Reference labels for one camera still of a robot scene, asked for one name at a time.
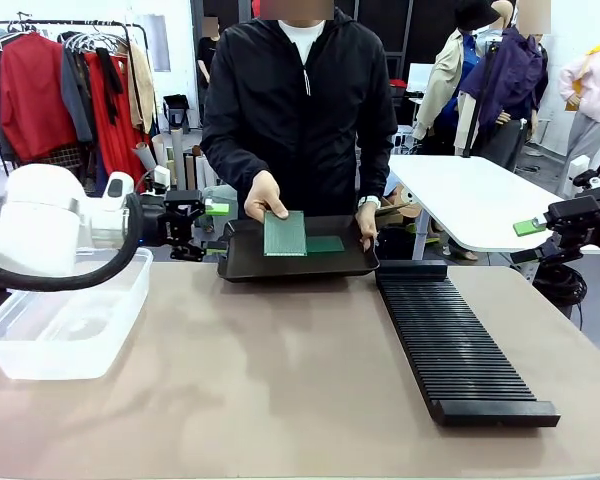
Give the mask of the person's right hand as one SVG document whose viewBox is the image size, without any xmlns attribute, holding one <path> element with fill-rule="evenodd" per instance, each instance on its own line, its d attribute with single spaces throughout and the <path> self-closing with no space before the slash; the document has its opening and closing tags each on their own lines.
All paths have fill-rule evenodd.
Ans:
<svg viewBox="0 0 600 480">
<path fill-rule="evenodd" d="M 254 176 L 244 210 L 249 218 L 261 224 L 267 212 L 282 220 L 288 218 L 289 212 L 280 200 L 279 185 L 270 172 L 263 170 Z"/>
</svg>

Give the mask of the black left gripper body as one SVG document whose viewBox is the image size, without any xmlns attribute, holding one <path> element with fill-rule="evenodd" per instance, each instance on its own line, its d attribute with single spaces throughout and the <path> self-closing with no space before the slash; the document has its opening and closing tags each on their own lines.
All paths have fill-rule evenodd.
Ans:
<svg viewBox="0 0 600 480">
<path fill-rule="evenodd" d="M 148 247 L 177 245 L 183 240 L 184 216 L 157 196 L 140 196 L 143 214 L 141 243 Z"/>
</svg>

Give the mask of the person's left hand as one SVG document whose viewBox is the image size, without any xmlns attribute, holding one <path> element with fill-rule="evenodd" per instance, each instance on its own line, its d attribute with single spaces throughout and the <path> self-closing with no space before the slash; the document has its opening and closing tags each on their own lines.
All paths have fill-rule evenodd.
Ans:
<svg viewBox="0 0 600 480">
<path fill-rule="evenodd" d="M 376 226 L 377 209 L 378 207 L 374 202 L 368 201 L 358 208 L 355 215 L 361 232 L 360 243 L 364 251 L 370 250 L 375 245 L 378 234 Z"/>
</svg>

